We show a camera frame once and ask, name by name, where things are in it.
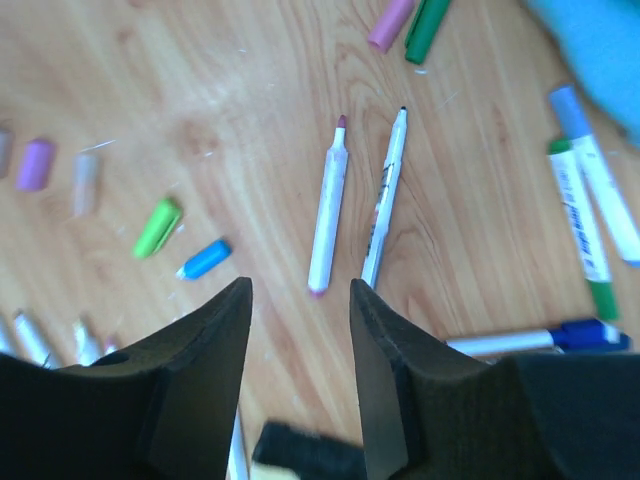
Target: white marker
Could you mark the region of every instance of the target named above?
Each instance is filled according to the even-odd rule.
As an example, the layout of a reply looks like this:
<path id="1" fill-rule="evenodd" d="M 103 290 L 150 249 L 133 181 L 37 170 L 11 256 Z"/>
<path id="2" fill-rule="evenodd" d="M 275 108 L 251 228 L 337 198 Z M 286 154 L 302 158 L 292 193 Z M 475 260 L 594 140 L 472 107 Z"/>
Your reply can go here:
<path id="1" fill-rule="evenodd" d="M 18 358 L 18 349 L 13 339 L 13 335 L 9 332 L 7 325 L 4 323 L 4 317 L 0 315 L 0 353 Z"/>
<path id="2" fill-rule="evenodd" d="M 73 214 L 77 217 L 91 213 L 96 205 L 96 183 L 100 160 L 90 153 L 80 153 L 74 162 Z"/>
<path id="3" fill-rule="evenodd" d="M 551 92 L 549 99 L 565 135 L 571 140 L 580 168 L 598 202 L 619 255 L 629 265 L 640 267 L 638 229 L 598 147 L 573 86 L 565 85 Z"/>
<path id="4" fill-rule="evenodd" d="M 628 348 L 628 337 L 608 323 L 595 318 L 571 320 L 558 328 L 456 338 L 445 343 L 470 357 L 485 357 L 513 352 L 558 348 L 563 352 L 605 352 Z"/>
<path id="5" fill-rule="evenodd" d="M 82 318 L 73 325 L 73 336 L 76 340 L 76 362 L 88 367 L 102 356 L 100 342 L 91 335 Z"/>
<path id="6" fill-rule="evenodd" d="M 236 418 L 233 421 L 228 470 L 231 480 L 249 480 L 249 469 L 247 467 L 247 457 L 244 453 L 244 436 L 242 435 L 239 411 L 236 411 Z"/>
<path id="7" fill-rule="evenodd" d="M 393 210 L 393 201 L 398 188 L 398 180 L 400 179 L 402 153 L 404 152 L 406 137 L 407 109 L 402 107 L 391 129 L 389 150 L 387 151 L 387 158 L 384 161 L 384 170 L 382 171 L 382 184 L 378 193 L 376 209 L 373 213 L 367 256 L 362 267 L 361 278 L 373 289 L 376 288 L 382 254 L 384 253 L 384 241 L 391 225 L 391 211 Z"/>
<path id="8" fill-rule="evenodd" d="M 313 239 L 311 266 L 307 285 L 314 296 L 322 295 L 329 287 L 333 251 L 338 233 L 338 219 L 344 189 L 344 177 L 347 173 L 349 152 L 344 146 L 347 119 L 344 115 L 338 120 L 333 137 L 333 145 L 327 151 L 322 179 L 322 192 L 316 221 L 316 234 Z"/>
<path id="9" fill-rule="evenodd" d="M 34 321 L 22 310 L 15 314 L 16 334 L 22 342 L 29 358 L 44 368 L 60 368 L 62 363 L 40 333 Z"/>
<path id="10" fill-rule="evenodd" d="M 571 143 L 565 139 L 551 142 L 549 161 L 573 231 L 598 318 L 605 321 L 617 320 L 618 308 L 607 264 L 607 254 L 600 239 L 598 224 L 593 215 Z"/>

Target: light blue marker cap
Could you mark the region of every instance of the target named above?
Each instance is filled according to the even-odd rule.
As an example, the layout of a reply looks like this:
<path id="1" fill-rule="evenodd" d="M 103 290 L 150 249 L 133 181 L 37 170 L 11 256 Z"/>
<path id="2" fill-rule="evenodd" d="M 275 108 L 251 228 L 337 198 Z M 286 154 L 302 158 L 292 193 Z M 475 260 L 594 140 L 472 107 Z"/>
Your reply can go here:
<path id="1" fill-rule="evenodd" d="M 573 85 L 565 85 L 554 90 L 549 94 L 549 101 L 565 136 L 569 140 L 593 133 Z"/>
<path id="2" fill-rule="evenodd" d="M 187 260 L 176 276 L 185 280 L 196 280 L 231 255 L 231 247 L 223 239 L 216 240 L 197 255 Z"/>

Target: marker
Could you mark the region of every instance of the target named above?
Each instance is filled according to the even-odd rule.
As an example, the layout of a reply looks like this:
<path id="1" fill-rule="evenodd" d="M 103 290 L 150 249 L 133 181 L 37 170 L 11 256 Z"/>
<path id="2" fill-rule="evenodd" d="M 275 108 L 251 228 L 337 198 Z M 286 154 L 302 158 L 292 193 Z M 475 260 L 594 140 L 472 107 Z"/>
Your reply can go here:
<path id="1" fill-rule="evenodd" d="M 88 367 L 103 356 L 100 342 L 89 332 L 82 318 L 73 325 L 73 336 L 76 340 L 76 362 L 80 365 Z"/>
<path id="2" fill-rule="evenodd" d="M 12 146 L 13 133 L 9 130 L 0 129 L 0 178 L 6 177 L 7 173 L 9 173 Z"/>
<path id="3" fill-rule="evenodd" d="M 0 353 L 18 358 L 18 349 L 13 335 L 9 332 L 4 317 L 0 315 Z"/>
<path id="4" fill-rule="evenodd" d="M 551 106 L 571 140 L 582 173 L 598 202 L 600 213 L 619 255 L 632 267 L 640 267 L 640 237 L 617 183 L 600 151 L 572 85 L 565 85 L 549 95 Z"/>
<path id="5" fill-rule="evenodd" d="M 413 23 L 409 27 L 404 46 L 407 52 L 404 58 L 417 65 L 424 62 L 438 33 L 451 0 L 422 0 Z"/>
<path id="6" fill-rule="evenodd" d="M 564 322 L 559 328 L 530 330 L 527 332 L 491 335 L 477 338 L 458 338 L 445 343 L 470 357 L 484 357 L 510 352 L 541 350 L 557 347 L 563 352 L 615 349 L 617 345 L 629 348 L 630 339 L 613 325 L 595 318 Z"/>
<path id="7" fill-rule="evenodd" d="M 91 213 L 96 204 L 96 183 L 100 160 L 96 155 L 80 153 L 75 158 L 73 214 L 76 217 Z"/>
<path id="8" fill-rule="evenodd" d="M 344 146 L 347 131 L 347 118 L 342 115 L 333 136 L 333 145 L 327 151 L 324 164 L 324 177 L 316 220 L 316 233 L 313 239 L 311 265 L 307 286 L 314 296 L 321 296 L 329 287 L 331 265 L 338 233 L 340 205 L 344 190 L 344 177 L 347 173 L 349 152 Z"/>
<path id="9" fill-rule="evenodd" d="M 414 7 L 415 0 L 390 0 L 367 38 L 369 45 L 380 53 L 387 53 Z"/>
<path id="10" fill-rule="evenodd" d="M 117 352 L 118 350 L 120 350 L 120 347 L 118 346 L 118 341 L 115 339 L 115 337 L 107 337 L 104 342 L 105 356 L 110 355 L 113 352 Z"/>
<path id="11" fill-rule="evenodd" d="M 571 143 L 566 139 L 551 142 L 549 161 L 578 247 L 584 276 L 591 290 L 598 318 L 604 321 L 617 320 L 618 308 L 607 254 Z"/>
<path id="12" fill-rule="evenodd" d="M 391 225 L 391 211 L 393 210 L 393 201 L 398 188 L 398 180 L 400 179 L 402 153 L 404 152 L 406 137 L 407 109 L 402 107 L 391 129 L 389 150 L 387 151 L 387 158 L 384 161 L 384 170 L 382 171 L 382 184 L 378 192 L 376 209 L 373 213 L 367 255 L 362 267 L 361 278 L 373 289 L 376 288 L 382 254 L 384 253 L 384 241 Z"/>
<path id="13" fill-rule="evenodd" d="M 222 263 L 231 255 L 231 247 L 223 239 L 216 240 L 200 253 L 194 255 L 180 270 L 176 277 L 181 280 L 196 280 L 209 270 Z"/>
<path id="14" fill-rule="evenodd" d="M 44 368 L 60 368 L 62 363 L 49 346 L 33 319 L 22 310 L 15 313 L 16 334 L 29 357 L 36 365 Z"/>
<path id="15" fill-rule="evenodd" d="M 249 469 L 247 467 L 247 457 L 244 453 L 244 436 L 242 435 L 240 412 L 237 410 L 236 418 L 233 421 L 228 470 L 231 480 L 249 480 Z"/>

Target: pink marker tip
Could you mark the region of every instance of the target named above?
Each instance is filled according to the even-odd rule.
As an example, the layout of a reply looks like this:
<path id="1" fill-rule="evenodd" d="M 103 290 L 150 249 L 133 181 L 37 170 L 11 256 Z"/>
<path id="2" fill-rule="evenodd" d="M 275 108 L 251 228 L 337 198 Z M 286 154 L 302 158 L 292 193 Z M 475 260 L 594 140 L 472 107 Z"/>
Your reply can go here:
<path id="1" fill-rule="evenodd" d="M 309 293 L 311 294 L 311 296 L 313 298 L 320 298 L 324 295 L 324 292 L 326 292 L 326 290 L 311 290 L 309 289 Z"/>

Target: pink marker cap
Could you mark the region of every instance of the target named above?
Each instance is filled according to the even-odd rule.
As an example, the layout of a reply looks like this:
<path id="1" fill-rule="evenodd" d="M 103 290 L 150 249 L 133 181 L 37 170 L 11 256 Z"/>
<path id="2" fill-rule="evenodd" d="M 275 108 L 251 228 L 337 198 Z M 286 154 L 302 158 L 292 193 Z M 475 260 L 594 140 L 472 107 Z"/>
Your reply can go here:
<path id="1" fill-rule="evenodd" d="M 387 53 L 414 7 L 415 0 L 391 0 L 369 34 L 369 45 L 381 53 Z"/>
<path id="2" fill-rule="evenodd" d="M 35 192 L 47 186 L 55 147 L 48 140 L 36 138 L 27 144 L 16 188 Z"/>

